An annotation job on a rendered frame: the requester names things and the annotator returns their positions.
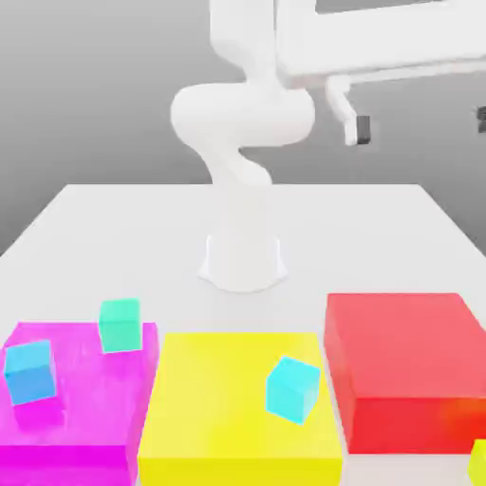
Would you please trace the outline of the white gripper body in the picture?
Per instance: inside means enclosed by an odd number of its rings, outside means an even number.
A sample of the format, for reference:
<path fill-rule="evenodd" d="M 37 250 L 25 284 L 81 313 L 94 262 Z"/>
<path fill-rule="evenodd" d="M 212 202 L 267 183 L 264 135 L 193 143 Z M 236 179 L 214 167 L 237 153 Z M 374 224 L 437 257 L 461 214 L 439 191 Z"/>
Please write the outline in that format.
<path fill-rule="evenodd" d="M 276 66 L 284 86 L 336 75 L 486 59 L 486 0 L 442 0 L 319 14 L 316 0 L 277 0 Z"/>

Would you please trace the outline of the small cyan cube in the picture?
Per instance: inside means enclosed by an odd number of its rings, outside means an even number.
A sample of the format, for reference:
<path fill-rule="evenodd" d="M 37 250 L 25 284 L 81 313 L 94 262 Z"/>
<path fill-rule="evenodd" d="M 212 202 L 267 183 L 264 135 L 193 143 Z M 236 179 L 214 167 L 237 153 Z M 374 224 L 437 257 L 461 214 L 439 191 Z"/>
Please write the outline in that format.
<path fill-rule="evenodd" d="M 266 379 L 266 411 L 303 425 L 317 403 L 320 380 L 319 367 L 282 356 Z"/>

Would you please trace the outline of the small green cube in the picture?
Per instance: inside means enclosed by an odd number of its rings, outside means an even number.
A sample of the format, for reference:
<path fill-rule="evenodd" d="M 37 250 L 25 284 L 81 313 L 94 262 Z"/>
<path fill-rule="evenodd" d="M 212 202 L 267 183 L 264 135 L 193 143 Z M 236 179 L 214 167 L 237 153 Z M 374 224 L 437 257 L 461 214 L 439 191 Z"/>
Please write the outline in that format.
<path fill-rule="evenodd" d="M 141 349 L 139 298 L 104 300 L 98 324 L 104 353 Z"/>

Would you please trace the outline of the small yellow-green cube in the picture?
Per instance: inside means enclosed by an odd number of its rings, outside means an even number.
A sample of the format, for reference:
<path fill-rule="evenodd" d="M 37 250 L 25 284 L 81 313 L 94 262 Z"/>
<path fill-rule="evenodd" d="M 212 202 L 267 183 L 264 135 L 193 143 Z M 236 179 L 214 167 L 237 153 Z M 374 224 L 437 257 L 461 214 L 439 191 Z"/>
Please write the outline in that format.
<path fill-rule="evenodd" d="M 486 439 L 475 440 L 467 474 L 472 486 L 486 486 Z"/>

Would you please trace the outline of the small blue cube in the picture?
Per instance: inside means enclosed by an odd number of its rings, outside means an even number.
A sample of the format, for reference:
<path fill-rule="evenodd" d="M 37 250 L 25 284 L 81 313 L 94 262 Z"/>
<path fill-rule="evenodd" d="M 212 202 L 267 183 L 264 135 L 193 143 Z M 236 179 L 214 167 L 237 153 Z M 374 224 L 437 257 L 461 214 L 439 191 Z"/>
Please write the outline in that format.
<path fill-rule="evenodd" d="M 4 377 L 14 406 L 55 397 L 56 370 L 50 341 L 9 346 Z"/>

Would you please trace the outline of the small magenta cube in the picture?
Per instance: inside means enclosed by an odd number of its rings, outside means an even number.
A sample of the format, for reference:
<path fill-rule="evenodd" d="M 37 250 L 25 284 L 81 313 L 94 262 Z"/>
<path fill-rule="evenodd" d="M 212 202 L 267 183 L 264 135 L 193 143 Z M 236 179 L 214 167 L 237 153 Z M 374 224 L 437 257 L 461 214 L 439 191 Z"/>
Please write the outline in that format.
<path fill-rule="evenodd" d="M 15 420 L 24 432 L 60 427 L 65 422 L 65 404 L 61 397 L 51 397 L 12 407 Z"/>

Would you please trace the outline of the large red box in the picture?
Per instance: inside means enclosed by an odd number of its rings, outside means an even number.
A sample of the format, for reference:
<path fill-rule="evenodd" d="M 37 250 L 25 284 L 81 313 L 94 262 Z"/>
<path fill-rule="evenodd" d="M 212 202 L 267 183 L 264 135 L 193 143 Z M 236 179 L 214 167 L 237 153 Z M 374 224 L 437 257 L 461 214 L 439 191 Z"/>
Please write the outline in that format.
<path fill-rule="evenodd" d="M 456 293 L 332 293 L 324 346 L 351 454 L 486 439 L 486 329 Z"/>

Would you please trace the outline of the large yellow box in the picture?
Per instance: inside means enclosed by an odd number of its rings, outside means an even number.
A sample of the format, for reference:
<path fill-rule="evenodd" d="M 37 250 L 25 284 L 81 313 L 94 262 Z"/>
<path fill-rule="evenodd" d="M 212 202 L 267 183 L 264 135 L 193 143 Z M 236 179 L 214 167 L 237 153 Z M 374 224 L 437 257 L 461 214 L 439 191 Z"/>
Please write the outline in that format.
<path fill-rule="evenodd" d="M 283 356 L 323 365 L 309 332 L 166 334 L 138 452 L 140 486 L 340 486 L 327 385 L 302 425 L 266 410 L 266 380 Z"/>

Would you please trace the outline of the large magenta box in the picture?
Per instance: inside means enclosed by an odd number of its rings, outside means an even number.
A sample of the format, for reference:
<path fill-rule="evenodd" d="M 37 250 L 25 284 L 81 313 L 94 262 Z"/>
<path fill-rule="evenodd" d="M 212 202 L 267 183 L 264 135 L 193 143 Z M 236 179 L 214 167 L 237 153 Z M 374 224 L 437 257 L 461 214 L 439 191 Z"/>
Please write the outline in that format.
<path fill-rule="evenodd" d="M 19 323 L 5 341 L 49 340 L 62 426 L 24 432 L 15 420 L 0 349 L 0 486 L 135 486 L 137 453 L 159 363 L 154 323 L 138 351 L 102 351 L 95 323 Z"/>

